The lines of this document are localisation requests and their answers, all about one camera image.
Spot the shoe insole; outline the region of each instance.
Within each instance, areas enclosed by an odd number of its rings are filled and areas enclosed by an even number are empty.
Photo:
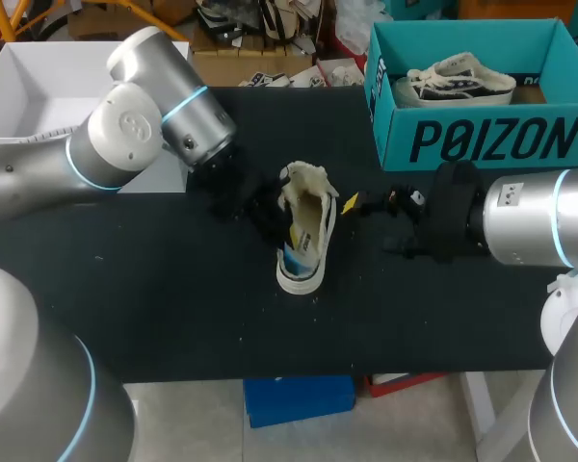
[[[292,207],[293,224],[289,229],[292,257],[302,266],[314,269],[319,263],[319,226],[323,213],[321,197],[308,192],[298,199],[298,206]]]

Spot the white cable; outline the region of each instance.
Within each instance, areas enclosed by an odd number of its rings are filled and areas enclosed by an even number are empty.
[[[64,137],[66,135],[70,135],[71,133],[73,133],[75,130],[77,130],[77,128],[79,128],[77,125],[73,125],[71,127],[58,128],[56,130],[50,130],[48,132],[37,133],[36,135],[33,135],[31,137],[26,137],[21,140],[17,140],[17,142],[20,144],[24,144],[29,142],[39,142],[50,140],[52,138]]]

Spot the shoe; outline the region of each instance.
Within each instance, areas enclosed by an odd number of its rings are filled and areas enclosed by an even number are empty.
[[[510,104],[515,87],[513,77],[460,53],[426,70],[410,70],[392,92],[399,108],[503,106]]]
[[[278,205],[293,216],[287,241],[277,253],[276,279],[289,294],[314,292],[324,280],[329,238],[336,222],[338,192],[323,167],[293,162],[280,173],[289,178]]]

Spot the shoe sole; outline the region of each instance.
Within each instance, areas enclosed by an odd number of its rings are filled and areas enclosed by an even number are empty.
[[[328,232],[326,234],[324,251],[321,255],[321,260],[319,260],[319,266],[311,277],[304,279],[303,281],[296,281],[291,279],[282,272],[280,269],[280,263],[276,262],[276,280],[278,281],[278,285],[282,288],[283,291],[291,295],[308,295],[319,289],[321,283],[324,282],[324,275],[326,274],[326,258],[328,257],[329,238],[331,237],[331,233],[334,230],[334,225],[336,224],[336,199],[334,197],[331,198],[331,203],[329,204],[329,213],[330,216]]]

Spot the yellow tag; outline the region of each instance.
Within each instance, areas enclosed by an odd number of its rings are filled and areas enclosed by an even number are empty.
[[[349,199],[347,202],[345,202],[345,205],[343,207],[343,213],[340,215],[345,215],[347,212],[349,212],[351,209],[353,209],[353,207],[355,206],[355,202],[357,201],[358,195],[359,195],[359,192],[356,192],[351,199]]]

